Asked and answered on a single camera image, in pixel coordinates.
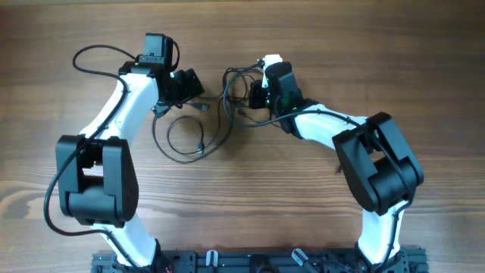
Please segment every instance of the robotic hand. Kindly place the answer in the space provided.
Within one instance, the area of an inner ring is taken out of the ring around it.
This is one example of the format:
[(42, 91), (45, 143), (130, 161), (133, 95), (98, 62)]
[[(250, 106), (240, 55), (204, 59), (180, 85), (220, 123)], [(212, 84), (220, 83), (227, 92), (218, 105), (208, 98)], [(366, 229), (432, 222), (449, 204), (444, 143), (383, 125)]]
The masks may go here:
[[(362, 234), (354, 249), (304, 253), (207, 253), (161, 251), (143, 227), (136, 207), (139, 188), (129, 146), (150, 109), (161, 117), (172, 107), (204, 92), (195, 72), (171, 64), (167, 36), (148, 33), (145, 50), (118, 71), (118, 85), (98, 117), (78, 136), (62, 136), (56, 146), (58, 173), (45, 198), (48, 226), (62, 235), (100, 233), (111, 255), (93, 255), (92, 272), (213, 273), (247, 272), (427, 272), (424, 249), (401, 248), (404, 209), (423, 182), (423, 171), (393, 119), (385, 113), (353, 117), (303, 99), (292, 67), (279, 55), (261, 62), (262, 80), (249, 94), (250, 108), (269, 108), (286, 133), (336, 150), (352, 195), (364, 208)], [(369, 157), (382, 151), (382, 159)], [(103, 176), (83, 168), (102, 165)], [(91, 231), (70, 233), (52, 224), (49, 200), (59, 182), (61, 211)]]

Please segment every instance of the wooden table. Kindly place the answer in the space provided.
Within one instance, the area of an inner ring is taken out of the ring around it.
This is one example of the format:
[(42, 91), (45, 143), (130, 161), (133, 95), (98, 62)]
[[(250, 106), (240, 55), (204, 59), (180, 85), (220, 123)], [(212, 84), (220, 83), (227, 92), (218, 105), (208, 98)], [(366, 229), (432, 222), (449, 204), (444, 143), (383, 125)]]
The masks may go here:
[[(425, 182), (407, 210), (400, 243), (427, 249), (432, 272), (483, 272), (485, 264), (485, 17), (479, 2), (181, 2), (0, 8), (0, 271), (86, 272), (97, 235), (50, 231), (42, 202), (55, 173), (55, 143), (77, 134), (111, 95), (113, 80), (71, 65), (84, 46), (138, 54), (147, 32), (180, 45), (180, 69), (207, 94), (227, 67), (266, 54), (291, 61), (305, 96), (350, 115), (390, 113), (420, 160)], [(126, 58), (93, 50), (84, 67), (116, 72)], [(265, 111), (248, 111), (264, 120)], [(190, 107), (210, 137), (217, 112)], [(146, 117), (132, 147), (137, 212), (163, 249), (352, 247), (361, 208), (333, 150), (276, 127), (236, 128), (219, 151), (178, 165), (155, 147)], [(224, 116), (224, 128), (227, 119)], [(193, 149), (197, 126), (174, 129)], [(82, 230), (59, 209), (66, 230)]]

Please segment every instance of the wood grain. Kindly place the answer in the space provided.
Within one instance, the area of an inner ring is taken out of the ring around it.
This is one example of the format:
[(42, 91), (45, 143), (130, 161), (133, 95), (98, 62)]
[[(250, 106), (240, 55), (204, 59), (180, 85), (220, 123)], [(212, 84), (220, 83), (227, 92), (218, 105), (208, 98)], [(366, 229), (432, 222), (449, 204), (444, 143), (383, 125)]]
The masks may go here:
[[(196, 70), (208, 94), (230, 66), (277, 52), (291, 61), (305, 96), (351, 115), (390, 113), (422, 164), (425, 182), (406, 212), (401, 244), (428, 250), (432, 272), (485, 266), (485, 17), (480, 2), (183, 2), (0, 8), (0, 272), (86, 272), (108, 245), (66, 238), (42, 219), (55, 173), (54, 147), (78, 133), (114, 89), (81, 74), (72, 55), (104, 43), (136, 54), (144, 34), (178, 41), (181, 69)], [(116, 71), (125, 58), (97, 50), (80, 65)], [(263, 111), (249, 114), (264, 120)], [(209, 113), (174, 110), (159, 121)], [(163, 249), (351, 247), (361, 209), (334, 151), (275, 127), (236, 128), (220, 151), (178, 165), (156, 149), (148, 115), (132, 149), (138, 213)], [(194, 124), (174, 144), (195, 147)], [(62, 228), (81, 230), (52, 200)]]

